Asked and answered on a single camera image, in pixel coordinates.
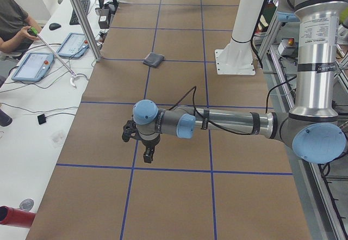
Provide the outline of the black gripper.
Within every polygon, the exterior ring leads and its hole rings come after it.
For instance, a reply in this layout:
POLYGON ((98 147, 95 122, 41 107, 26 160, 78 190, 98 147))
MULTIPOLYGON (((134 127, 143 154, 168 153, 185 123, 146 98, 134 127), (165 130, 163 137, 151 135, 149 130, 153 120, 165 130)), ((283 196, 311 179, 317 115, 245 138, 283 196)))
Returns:
POLYGON ((160 142, 160 134, 155 134, 154 138, 142 138, 142 144, 145 146, 146 151, 144 152, 143 158, 145 163, 153 162, 153 155, 155 152, 156 145, 160 142))

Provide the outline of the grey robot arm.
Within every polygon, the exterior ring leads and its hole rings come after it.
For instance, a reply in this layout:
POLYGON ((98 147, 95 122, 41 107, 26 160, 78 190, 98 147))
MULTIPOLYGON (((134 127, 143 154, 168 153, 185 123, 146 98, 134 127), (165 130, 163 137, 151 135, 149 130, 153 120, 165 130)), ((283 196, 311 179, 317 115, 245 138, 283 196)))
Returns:
POLYGON ((339 15, 346 5, 347 0, 279 0, 281 16, 300 20, 295 105, 289 112, 241 113, 181 104, 161 109, 153 101, 141 100, 123 130, 142 141, 146 163, 152 162, 162 134, 189 139, 196 127, 241 136, 261 134, 283 142, 307 162, 335 161, 347 147, 332 108, 339 15))

